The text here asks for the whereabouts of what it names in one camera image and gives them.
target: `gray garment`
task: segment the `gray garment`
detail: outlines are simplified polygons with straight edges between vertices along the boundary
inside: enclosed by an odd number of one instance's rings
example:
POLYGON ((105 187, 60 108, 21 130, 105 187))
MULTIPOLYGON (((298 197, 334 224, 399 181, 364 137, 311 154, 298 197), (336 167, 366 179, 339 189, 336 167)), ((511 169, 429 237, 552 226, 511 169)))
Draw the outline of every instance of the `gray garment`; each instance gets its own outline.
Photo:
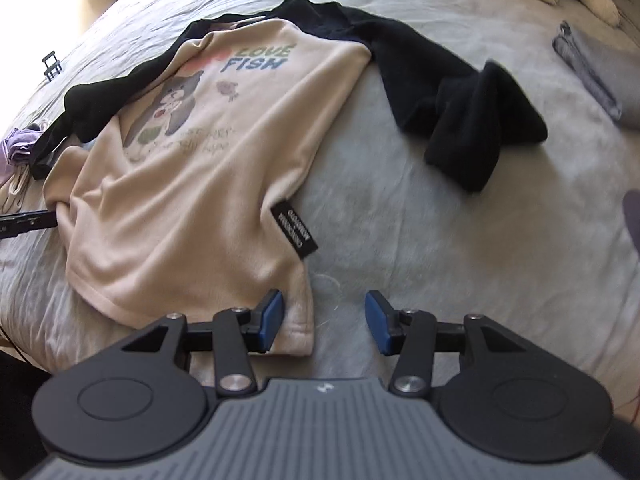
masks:
POLYGON ((553 46, 614 121, 640 130, 639 54, 610 47, 567 22, 553 46))

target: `bed sheet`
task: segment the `bed sheet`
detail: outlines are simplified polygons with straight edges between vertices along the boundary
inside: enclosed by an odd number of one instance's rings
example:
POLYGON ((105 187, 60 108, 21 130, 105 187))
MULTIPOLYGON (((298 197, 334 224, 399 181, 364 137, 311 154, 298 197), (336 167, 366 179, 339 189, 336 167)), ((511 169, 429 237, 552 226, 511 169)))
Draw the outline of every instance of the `bed sheet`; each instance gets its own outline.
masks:
MULTIPOLYGON (((192 20, 280 1, 119 0, 15 125, 53 120, 71 85, 126 74, 192 20)), ((640 187, 640 137, 612 124, 551 40, 570 20, 618 47, 633 49, 632 41, 575 0, 557 7, 537 0, 338 1, 403 20, 477 68, 497 60, 542 113, 549 138, 537 148, 504 149, 485 190, 467 195, 424 165, 425 141, 398 132, 370 66, 293 200, 320 247, 307 260, 314 354, 256 358, 258 374, 388 378, 394 360, 377 354, 363 311, 365 291, 378 288, 397 308, 422 308, 440 320, 487 314, 594 374, 615 404, 629 400, 640 378, 640 276, 621 201, 640 187)), ((41 185, 33 182, 23 209, 42 206, 41 185)), ((0 324, 49 370, 129 331, 70 290, 56 230, 2 240, 0 269, 0 324)), ((455 359, 439 358, 436 382, 455 370, 455 359)), ((209 382, 210 356, 196 356, 192 373, 209 382)))

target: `bear graphic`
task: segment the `bear graphic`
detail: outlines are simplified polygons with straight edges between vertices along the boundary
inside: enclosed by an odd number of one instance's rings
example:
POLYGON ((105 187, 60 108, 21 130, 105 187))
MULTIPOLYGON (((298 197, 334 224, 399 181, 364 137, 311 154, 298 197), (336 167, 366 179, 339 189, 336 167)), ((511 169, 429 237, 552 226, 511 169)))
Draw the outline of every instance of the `bear graphic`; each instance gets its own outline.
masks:
POLYGON ((188 77, 173 76, 164 82, 153 102, 129 129, 123 146, 132 160, 145 158, 162 141, 162 136, 172 136, 189 118, 195 106, 193 92, 202 76, 202 70, 188 77))

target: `metal screw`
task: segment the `metal screw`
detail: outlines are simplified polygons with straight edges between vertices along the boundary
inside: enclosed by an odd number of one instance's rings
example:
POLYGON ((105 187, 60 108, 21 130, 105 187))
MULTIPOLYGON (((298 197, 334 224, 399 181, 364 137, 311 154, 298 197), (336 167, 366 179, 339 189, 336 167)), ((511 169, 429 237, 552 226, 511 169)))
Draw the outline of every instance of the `metal screw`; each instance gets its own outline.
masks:
POLYGON ((405 394, 415 394, 426 387, 426 383, 420 377, 415 375, 403 375, 398 377, 394 386, 396 390, 405 394))
POLYGON ((251 386, 251 379, 242 374, 231 374, 220 379, 220 387, 228 392, 241 392, 251 386))

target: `raglan shirt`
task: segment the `raglan shirt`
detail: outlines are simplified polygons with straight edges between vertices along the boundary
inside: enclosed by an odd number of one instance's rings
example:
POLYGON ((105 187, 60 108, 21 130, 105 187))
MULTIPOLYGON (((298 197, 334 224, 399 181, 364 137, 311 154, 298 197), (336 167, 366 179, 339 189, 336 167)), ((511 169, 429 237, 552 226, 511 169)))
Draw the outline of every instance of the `raglan shirt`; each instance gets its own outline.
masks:
POLYGON ((469 191, 501 144, 546 138, 504 69, 478 73, 403 23, 308 0, 200 20, 129 76, 71 89, 32 152, 71 286, 136 328, 174 311, 210 320, 279 288, 273 351, 309 354, 308 275, 271 208, 305 179, 372 54, 398 125, 431 137, 427 163, 469 191), (64 149, 49 172, 72 133, 94 146, 64 149))

